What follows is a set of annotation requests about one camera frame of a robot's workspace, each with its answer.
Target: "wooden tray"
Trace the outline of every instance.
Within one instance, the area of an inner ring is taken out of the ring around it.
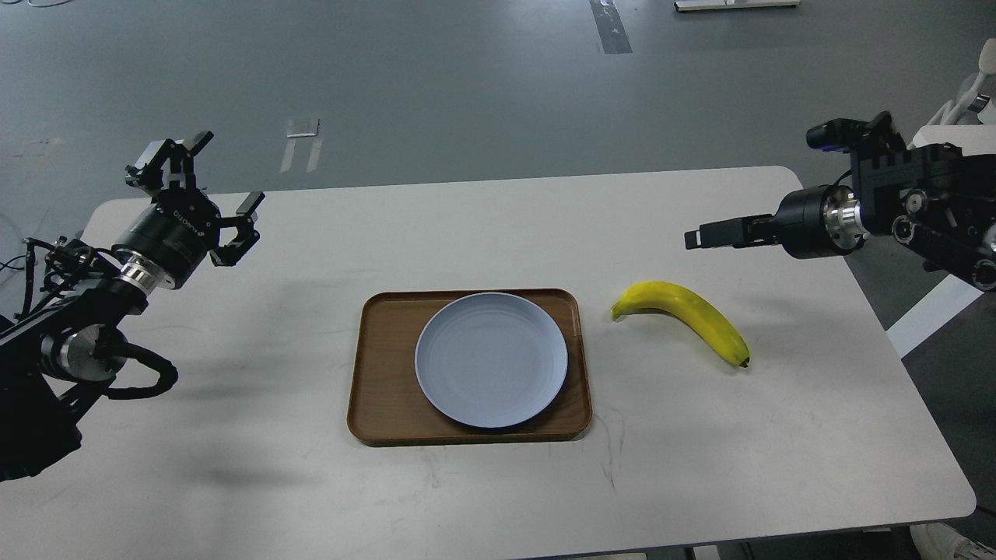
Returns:
[[[415,378],[415,344],[422,328],[449,302],[501,291],[543,308],[567,342],[567,377],[541,413],[499,429],[452,420],[428,401]],[[581,317],[574,296],[558,289],[385,292],[367,300],[360,321],[347,424],[367,445],[439,445],[572,439],[592,419]]]

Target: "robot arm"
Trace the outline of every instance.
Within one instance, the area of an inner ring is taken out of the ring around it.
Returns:
[[[221,217],[196,187],[193,158],[212,137],[152,142],[125,168],[125,182],[147,193],[151,205],[111,249],[78,239],[26,240],[24,307],[16,323],[0,317],[0,480],[34,476],[78,449],[76,424],[100,397],[147,399],[176,383],[169,360],[130,344],[117,326],[125,315],[141,314],[156,287],[183,286],[207,254],[215,266],[233,266],[259,239],[254,212],[262,192],[250,193],[236,215]],[[219,245],[227,227],[236,236]],[[37,247],[48,250],[48,295],[32,306]],[[112,388],[128,359],[157,371],[158,382]],[[74,386],[56,396],[43,376]]]
[[[996,155],[963,156],[951,144],[906,149],[888,112],[810,129],[810,147],[851,155],[834,184],[790,192],[778,211],[706,223],[687,249],[782,245],[796,258],[847,255],[871,235],[892,235],[982,291],[996,290]],[[851,186],[841,180],[851,177]]]

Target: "banana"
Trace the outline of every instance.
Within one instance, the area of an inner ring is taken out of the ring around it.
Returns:
[[[629,286],[613,305],[613,321],[636,313],[673,315],[691,327],[723,360],[741,368],[750,363],[750,350],[740,333],[712,304],[684,286],[659,280]]]

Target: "floor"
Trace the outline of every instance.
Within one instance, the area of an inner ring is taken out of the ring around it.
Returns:
[[[2,5],[0,257],[25,236],[72,236],[102,202],[139,195],[124,166],[151,140],[204,129],[217,134],[198,159],[209,192],[769,164],[822,184],[848,161],[806,148],[807,128],[890,110],[911,139],[977,68],[996,21],[992,1],[616,6],[628,54],[605,54],[583,0]],[[323,144],[286,160],[298,118],[322,120]],[[848,263],[885,327],[941,278],[890,239]],[[0,313],[21,290],[0,272]],[[904,359],[990,510],[994,324],[996,303],[980,298]],[[989,514],[951,524],[996,543]],[[801,557],[810,546],[817,557],[874,539],[776,539],[752,552]]]

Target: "white table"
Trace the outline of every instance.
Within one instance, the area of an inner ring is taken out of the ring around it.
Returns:
[[[123,323],[180,383],[99,403],[81,450],[0,485],[0,550],[496,558],[968,515],[972,489],[843,260],[684,250],[685,230],[773,210],[799,187],[785,168],[754,167],[274,192],[242,263],[203,265]],[[86,240],[110,244],[144,207],[101,206]],[[613,323],[615,298],[646,279],[712,301],[750,345],[750,369],[676,320]],[[368,297],[518,287],[564,288],[581,306],[596,418],[580,439],[353,438]]]

